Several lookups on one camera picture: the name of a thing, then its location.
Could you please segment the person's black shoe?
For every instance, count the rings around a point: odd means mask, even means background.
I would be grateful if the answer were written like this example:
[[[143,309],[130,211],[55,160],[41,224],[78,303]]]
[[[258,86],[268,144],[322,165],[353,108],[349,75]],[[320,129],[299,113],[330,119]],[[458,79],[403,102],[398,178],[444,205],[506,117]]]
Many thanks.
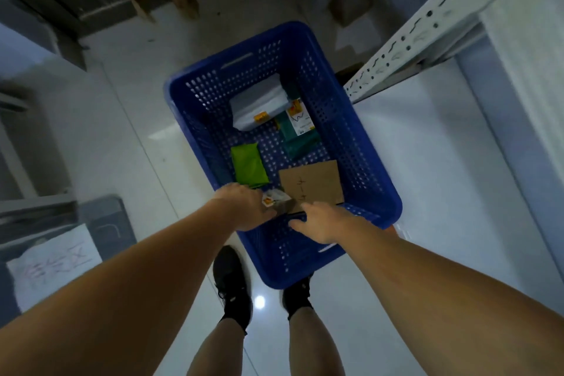
[[[223,246],[213,262],[213,277],[218,296],[223,302],[222,320],[234,320],[246,333],[252,313],[253,303],[245,271],[236,250]]]
[[[281,302],[288,314],[288,321],[290,321],[292,316],[301,308],[314,309],[309,300],[312,277],[313,273],[283,290]]]

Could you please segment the person's right forearm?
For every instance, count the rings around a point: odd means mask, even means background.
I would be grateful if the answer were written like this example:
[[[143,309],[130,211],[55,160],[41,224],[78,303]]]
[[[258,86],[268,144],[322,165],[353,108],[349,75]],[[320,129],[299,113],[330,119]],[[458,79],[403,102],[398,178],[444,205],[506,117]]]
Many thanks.
[[[358,216],[335,235],[429,375],[564,376],[564,317]]]

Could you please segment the white paper sheet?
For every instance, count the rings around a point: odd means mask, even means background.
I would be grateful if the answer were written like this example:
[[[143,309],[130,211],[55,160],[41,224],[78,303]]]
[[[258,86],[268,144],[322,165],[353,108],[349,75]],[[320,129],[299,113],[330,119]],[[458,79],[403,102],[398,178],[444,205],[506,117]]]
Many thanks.
[[[21,313],[102,263],[86,224],[35,244],[7,262]]]

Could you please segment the person's black left shoe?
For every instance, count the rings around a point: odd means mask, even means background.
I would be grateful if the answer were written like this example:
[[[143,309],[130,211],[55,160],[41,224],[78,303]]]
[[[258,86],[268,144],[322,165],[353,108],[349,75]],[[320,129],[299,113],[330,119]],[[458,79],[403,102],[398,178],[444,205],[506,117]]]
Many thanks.
[[[213,277],[218,296],[223,302],[222,320],[234,320],[246,333],[252,313],[253,303],[245,271],[236,250],[223,246],[213,262]]]

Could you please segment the person's left forearm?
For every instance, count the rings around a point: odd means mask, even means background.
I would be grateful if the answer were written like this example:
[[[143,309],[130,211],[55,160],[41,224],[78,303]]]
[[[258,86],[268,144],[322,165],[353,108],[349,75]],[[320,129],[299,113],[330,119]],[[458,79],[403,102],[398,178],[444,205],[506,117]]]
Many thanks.
[[[72,281],[0,330],[0,376],[152,376],[235,225],[212,199]]]

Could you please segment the person's right hand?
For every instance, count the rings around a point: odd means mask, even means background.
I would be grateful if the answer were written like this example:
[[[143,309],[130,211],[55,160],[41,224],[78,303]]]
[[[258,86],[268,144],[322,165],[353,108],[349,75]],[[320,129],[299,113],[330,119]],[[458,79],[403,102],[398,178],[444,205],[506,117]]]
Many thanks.
[[[313,221],[315,235],[305,235],[319,244],[342,244],[357,217],[342,207],[324,202],[303,203],[305,221]]]

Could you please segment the white perforated metal shelf post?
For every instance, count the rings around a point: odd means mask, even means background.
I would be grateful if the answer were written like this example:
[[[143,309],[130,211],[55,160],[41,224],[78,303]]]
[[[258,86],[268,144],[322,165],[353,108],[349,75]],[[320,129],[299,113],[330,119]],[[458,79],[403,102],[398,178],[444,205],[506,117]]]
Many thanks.
[[[478,14],[492,0],[428,0],[350,79],[344,89],[355,103],[388,77]]]

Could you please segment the person's left leg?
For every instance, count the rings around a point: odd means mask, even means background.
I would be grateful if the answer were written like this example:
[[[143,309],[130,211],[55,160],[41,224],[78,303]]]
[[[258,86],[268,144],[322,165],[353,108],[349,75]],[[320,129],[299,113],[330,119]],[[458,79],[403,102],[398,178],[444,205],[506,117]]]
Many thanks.
[[[241,376],[245,331],[223,318],[197,351],[186,376]]]

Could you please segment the brown wrapped parcel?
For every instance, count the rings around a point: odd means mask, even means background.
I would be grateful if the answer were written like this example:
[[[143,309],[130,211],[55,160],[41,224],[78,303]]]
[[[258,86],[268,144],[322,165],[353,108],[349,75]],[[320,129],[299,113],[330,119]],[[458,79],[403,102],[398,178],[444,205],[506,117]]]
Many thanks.
[[[345,28],[368,12],[372,5],[373,0],[330,0],[328,10],[334,21]]]

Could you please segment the blue perforated plastic basket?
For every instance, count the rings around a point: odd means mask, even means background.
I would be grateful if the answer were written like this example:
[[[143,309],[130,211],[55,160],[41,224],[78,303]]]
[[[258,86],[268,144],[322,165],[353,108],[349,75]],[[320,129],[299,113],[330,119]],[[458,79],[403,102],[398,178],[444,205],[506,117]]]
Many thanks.
[[[296,161],[272,121],[250,132],[232,126],[229,100],[274,73],[297,85],[320,134],[320,143]],[[334,160],[342,207],[381,229],[398,221],[399,194],[305,23],[283,23],[194,63],[166,81],[164,96],[214,190],[236,181],[231,147],[256,143],[271,181],[264,189],[281,187],[282,169]]]

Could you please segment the person's black right shoe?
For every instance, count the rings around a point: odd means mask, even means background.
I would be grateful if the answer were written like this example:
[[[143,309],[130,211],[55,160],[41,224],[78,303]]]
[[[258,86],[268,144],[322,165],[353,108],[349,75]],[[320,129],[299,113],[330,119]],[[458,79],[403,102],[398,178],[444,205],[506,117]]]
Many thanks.
[[[288,321],[290,321],[292,316],[301,308],[314,309],[309,300],[312,277],[313,273],[283,290],[281,302],[288,314]]]

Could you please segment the bright green packet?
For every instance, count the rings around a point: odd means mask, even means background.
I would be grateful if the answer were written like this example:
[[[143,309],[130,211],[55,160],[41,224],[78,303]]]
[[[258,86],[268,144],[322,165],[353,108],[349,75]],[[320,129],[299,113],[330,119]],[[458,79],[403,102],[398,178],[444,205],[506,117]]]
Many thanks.
[[[236,181],[252,189],[264,187],[270,178],[262,163],[258,143],[233,146],[230,149]]]

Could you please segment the white panel board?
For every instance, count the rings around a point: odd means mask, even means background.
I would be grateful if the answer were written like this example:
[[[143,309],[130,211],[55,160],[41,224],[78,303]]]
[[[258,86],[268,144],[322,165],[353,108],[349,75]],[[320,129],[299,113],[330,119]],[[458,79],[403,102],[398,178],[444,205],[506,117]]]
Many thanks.
[[[564,0],[494,0],[480,17],[564,186]]]

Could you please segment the person's left hand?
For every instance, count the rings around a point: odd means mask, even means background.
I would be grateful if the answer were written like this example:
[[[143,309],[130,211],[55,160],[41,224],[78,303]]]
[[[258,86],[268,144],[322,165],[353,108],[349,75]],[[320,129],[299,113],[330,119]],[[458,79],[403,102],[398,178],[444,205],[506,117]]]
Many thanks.
[[[211,202],[226,212],[234,230],[249,231],[260,226],[252,225],[252,195],[263,197],[263,191],[232,182],[218,189]]]

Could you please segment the grey plastic bin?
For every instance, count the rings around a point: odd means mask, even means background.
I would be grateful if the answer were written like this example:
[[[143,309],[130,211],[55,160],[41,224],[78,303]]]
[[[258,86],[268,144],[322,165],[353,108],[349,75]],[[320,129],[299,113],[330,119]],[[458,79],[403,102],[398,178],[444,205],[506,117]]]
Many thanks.
[[[0,328],[21,315],[14,295],[7,262],[20,257],[40,239],[53,239],[85,224],[103,261],[137,243],[133,228],[120,197],[109,195],[78,206],[78,223],[24,237],[12,244],[0,245]]]

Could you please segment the dark teal labelled parcel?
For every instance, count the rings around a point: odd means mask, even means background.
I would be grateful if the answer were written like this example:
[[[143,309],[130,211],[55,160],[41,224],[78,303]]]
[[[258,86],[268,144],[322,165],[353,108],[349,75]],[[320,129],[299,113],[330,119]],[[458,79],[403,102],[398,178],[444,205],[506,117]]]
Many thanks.
[[[284,150],[290,159],[296,160],[310,152],[319,143],[320,136],[301,98],[299,87],[289,83],[285,90],[291,106],[279,113],[274,121],[282,135]]]

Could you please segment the person's right leg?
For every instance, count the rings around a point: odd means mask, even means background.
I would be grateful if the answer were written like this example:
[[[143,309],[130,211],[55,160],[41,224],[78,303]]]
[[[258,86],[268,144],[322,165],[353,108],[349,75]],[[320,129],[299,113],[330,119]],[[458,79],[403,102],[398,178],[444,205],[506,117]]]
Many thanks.
[[[345,376],[333,338],[314,309],[294,312],[289,328],[291,376]]]

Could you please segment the small white orange-labelled packet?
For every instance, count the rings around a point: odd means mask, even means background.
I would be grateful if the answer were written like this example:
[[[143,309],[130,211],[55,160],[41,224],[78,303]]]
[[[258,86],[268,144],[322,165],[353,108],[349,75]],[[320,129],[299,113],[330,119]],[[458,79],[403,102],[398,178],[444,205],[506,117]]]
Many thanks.
[[[263,192],[263,205],[269,209],[274,209],[277,216],[290,212],[295,205],[295,200],[280,189],[269,189]]]

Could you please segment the grey plastic mailer parcel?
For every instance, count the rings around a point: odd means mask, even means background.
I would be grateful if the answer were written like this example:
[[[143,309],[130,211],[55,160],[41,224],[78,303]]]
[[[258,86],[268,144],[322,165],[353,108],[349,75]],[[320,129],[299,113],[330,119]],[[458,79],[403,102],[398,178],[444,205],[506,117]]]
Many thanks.
[[[232,126],[248,132],[291,106],[292,100],[281,83],[280,75],[274,73],[230,99]]]

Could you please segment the person's leg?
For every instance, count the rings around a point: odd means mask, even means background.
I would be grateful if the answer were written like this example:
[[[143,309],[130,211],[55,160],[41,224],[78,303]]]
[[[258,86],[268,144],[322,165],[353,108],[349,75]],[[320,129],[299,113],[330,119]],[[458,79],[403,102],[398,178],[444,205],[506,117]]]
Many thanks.
[[[223,318],[197,351],[186,376],[241,376],[245,331]]]
[[[291,376],[345,376],[333,338],[314,309],[294,312],[289,328]]]

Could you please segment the brown cardboard sheet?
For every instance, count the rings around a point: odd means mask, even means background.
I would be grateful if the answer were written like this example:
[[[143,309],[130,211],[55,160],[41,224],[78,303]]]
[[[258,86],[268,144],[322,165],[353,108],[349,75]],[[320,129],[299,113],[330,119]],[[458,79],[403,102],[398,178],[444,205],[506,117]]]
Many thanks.
[[[294,200],[288,214],[302,212],[302,203],[345,202],[336,160],[282,169],[278,176],[283,191]]]

